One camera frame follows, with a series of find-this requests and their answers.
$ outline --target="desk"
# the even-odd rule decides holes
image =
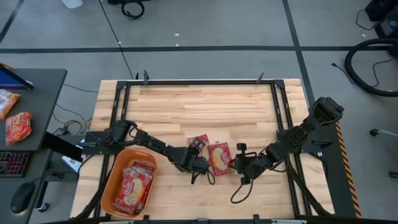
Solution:
[[[284,81],[293,122],[300,124],[308,115],[301,82]],[[91,130],[109,127],[115,89],[116,81],[101,82]],[[188,137],[206,133],[210,142],[227,141],[233,156],[238,153],[237,142],[245,142],[248,152],[258,152],[276,140],[277,123],[270,89],[260,85],[134,86],[129,94],[126,119],[134,120],[139,128],[173,146],[186,146]],[[277,94],[281,105],[282,97]],[[286,174],[263,173],[255,180],[251,196],[233,205],[229,199],[239,187],[240,175],[217,177],[215,185],[201,176],[191,185],[191,175],[179,172],[165,157],[148,149],[133,148],[152,153],[158,164],[148,204],[137,219],[143,215],[150,215],[151,220],[252,219],[256,213],[261,218],[294,217]],[[333,213],[321,162],[308,154],[302,154],[301,160],[308,188]],[[96,192],[102,163],[103,156],[94,156],[81,168],[71,217],[78,215]],[[248,186],[243,187],[238,196],[243,197],[247,191]],[[301,194],[297,195],[303,211]]]
[[[33,209],[36,207],[37,202],[40,201],[40,196],[44,193],[42,190],[47,185],[44,179],[35,181],[35,190],[27,209],[20,214],[11,212],[11,199],[16,189],[23,183],[43,176],[49,167],[53,151],[49,147],[43,147],[43,145],[46,141],[46,136],[49,135],[46,130],[52,111],[67,75],[67,71],[64,69],[15,69],[15,73],[31,81],[34,84],[34,89],[31,91],[13,91],[21,94],[21,97],[8,116],[25,111],[30,112],[32,115],[32,133],[21,142],[6,146],[4,141],[5,120],[0,120],[0,151],[32,151],[33,153],[24,178],[0,179],[2,192],[0,217],[2,223],[28,223]]]

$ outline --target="orange bowl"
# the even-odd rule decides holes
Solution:
[[[155,167],[154,170],[154,178],[152,179],[152,183],[150,184],[149,187],[149,192],[147,196],[147,201],[149,199],[150,195],[150,190],[152,188],[152,185],[154,184],[154,179],[156,175],[156,160],[153,157],[153,155],[137,151],[134,149],[125,149],[121,151],[116,158],[116,161],[114,163],[113,169],[111,171],[111,175],[109,176],[108,183],[106,183],[106,187],[104,190],[104,193],[102,194],[101,197],[101,208],[106,212],[111,215],[116,215],[121,218],[126,218],[126,219],[133,219],[137,215],[131,215],[126,212],[122,212],[118,210],[114,205],[113,202],[121,188],[122,180],[123,180],[123,169],[127,167],[132,166],[132,161],[134,159],[139,159],[145,162],[148,162],[150,164],[153,164]]]

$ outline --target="gray floor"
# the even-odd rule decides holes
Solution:
[[[301,46],[350,46],[377,37],[355,26],[356,13],[369,0],[289,0]],[[222,45],[293,46],[284,5],[278,0],[153,0],[145,2],[146,13],[138,21],[126,20],[116,6],[104,1],[115,33],[123,47],[175,47]],[[0,28],[16,5],[0,2]],[[360,23],[371,27],[365,14]],[[0,49],[51,49],[117,47],[97,0],[85,0],[74,10],[61,1],[25,0]],[[301,78],[294,51],[191,51],[127,52],[132,73],[146,69],[151,78]],[[363,217],[398,220],[398,180],[388,178],[398,170],[398,139],[371,137],[372,128],[398,132],[395,98],[372,96],[352,85],[344,73],[346,52],[303,52],[315,97],[331,96],[346,108],[341,122]],[[360,52],[354,68],[374,82],[372,64],[388,59],[384,52]],[[0,61],[18,68],[66,68],[65,83],[97,90],[100,80],[128,79],[120,53],[0,54]],[[397,90],[398,63],[378,65],[380,88]],[[64,87],[58,103],[86,119],[93,114],[96,95]],[[75,115],[55,110],[64,121]],[[60,126],[51,120],[49,131]],[[66,220],[73,202],[75,184],[51,184],[45,200],[52,204],[45,213],[34,212],[31,223]]]

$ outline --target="computer mouse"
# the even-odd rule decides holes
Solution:
[[[11,211],[15,214],[23,212],[27,208],[34,190],[34,183],[24,183],[19,186],[11,200]]]

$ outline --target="wooden table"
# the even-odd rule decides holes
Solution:
[[[293,122],[300,124],[308,115],[301,82],[284,81]],[[101,82],[92,131],[109,127],[116,82]],[[282,105],[279,91],[278,99]],[[287,127],[284,111],[282,117]],[[129,94],[126,119],[134,120],[139,128],[172,146],[187,146],[188,137],[206,133],[210,143],[228,142],[233,157],[238,153],[238,142],[245,142],[248,152],[258,152],[276,140],[271,88],[264,85],[134,86]],[[201,175],[191,185],[191,175],[179,172],[165,157],[148,149],[133,148],[153,154],[158,164],[151,195],[137,219],[143,215],[150,215],[151,220],[252,219],[253,214],[259,214],[260,218],[294,217],[286,174],[264,172],[254,181],[250,197],[234,205],[229,200],[240,185],[241,175],[217,177],[215,185]],[[333,213],[322,163],[308,154],[302,154],[301,160],[308,188]],[[71,217],[79,214],[96,192],[102,162],[103,156],[94,156],[81,168]],[[235,200],[244,197],[248,189],[248,185],[244,186]],[[297,186],[296,189],[303,214],[301,193]]]

